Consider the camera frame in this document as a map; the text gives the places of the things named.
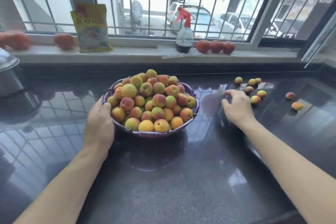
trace person's right arm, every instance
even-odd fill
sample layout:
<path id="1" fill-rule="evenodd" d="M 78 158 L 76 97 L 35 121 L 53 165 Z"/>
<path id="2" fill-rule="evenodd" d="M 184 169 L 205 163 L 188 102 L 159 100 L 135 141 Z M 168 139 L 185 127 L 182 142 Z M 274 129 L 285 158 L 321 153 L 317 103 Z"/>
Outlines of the person's right arm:
<path id="1" fill-rule="evenodd" d="M 297 153 L 255 118 L 243 91 L 227 90 L 222 100 L 229 121 L 251 141 L 272 174 L 309 224 L 336 223 L 336 179 Z"/>

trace person's left arm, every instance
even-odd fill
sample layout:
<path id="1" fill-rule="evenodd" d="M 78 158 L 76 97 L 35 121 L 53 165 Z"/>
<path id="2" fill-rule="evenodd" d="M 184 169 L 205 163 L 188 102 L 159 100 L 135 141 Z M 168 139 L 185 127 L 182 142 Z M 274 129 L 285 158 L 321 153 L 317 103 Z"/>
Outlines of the person's left arm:
<path id="1" fill-rule="evenodd" d="M 99 99 L 88 114 L 82 150 L 13 224 L 75 224 L 114 140 L 111 105 Z"/>

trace yellow bag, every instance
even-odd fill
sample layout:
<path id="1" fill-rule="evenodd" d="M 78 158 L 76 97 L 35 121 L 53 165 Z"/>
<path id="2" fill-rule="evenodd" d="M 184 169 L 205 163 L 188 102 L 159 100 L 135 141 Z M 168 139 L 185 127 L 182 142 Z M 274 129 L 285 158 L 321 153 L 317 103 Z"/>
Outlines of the yellow bag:
<path id="1" fill-rule="evenodd" d="M 76 11 L 71 11 L 70 14 L 77 32 L 80 52 L 113 50 L 107 36 L 105 4 L 76 4 Z"/>

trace dark liquid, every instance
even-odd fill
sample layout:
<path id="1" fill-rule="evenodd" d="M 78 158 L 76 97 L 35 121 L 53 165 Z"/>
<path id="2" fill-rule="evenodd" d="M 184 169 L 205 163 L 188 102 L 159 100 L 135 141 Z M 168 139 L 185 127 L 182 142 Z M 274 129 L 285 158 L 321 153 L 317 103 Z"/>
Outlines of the dark liquid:
<path id="1" fill-rule="evenodd" d="M 176 50 L 182 53 L 188 53 L 191 49 L 191 46 L 181 46 L 175 43 Z"/>

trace black countertop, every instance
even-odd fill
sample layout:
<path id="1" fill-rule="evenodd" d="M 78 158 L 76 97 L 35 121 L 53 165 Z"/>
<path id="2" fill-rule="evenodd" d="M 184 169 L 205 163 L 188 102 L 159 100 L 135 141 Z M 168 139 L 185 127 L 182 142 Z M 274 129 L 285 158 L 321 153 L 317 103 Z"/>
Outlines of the black countertop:
<path id="1" fill-rule="evenodd" d="M 336 90 L 318 72 L 248 73 L 267 97 L 257 119 L 336 177 Z M 145 140 L 117 130 L 78 223 L 285 223 L 301 217 L 244 134 L 220 108 L 237 74 L 179 75 L 200 100 L 196 119 L 175 137 Z M 10 224 L 82 147 L 86 115 L 117 79 L 32 79 L 0 103 L 0 219 Z M 290 111 L 284 96 L 305 103 Z"/>

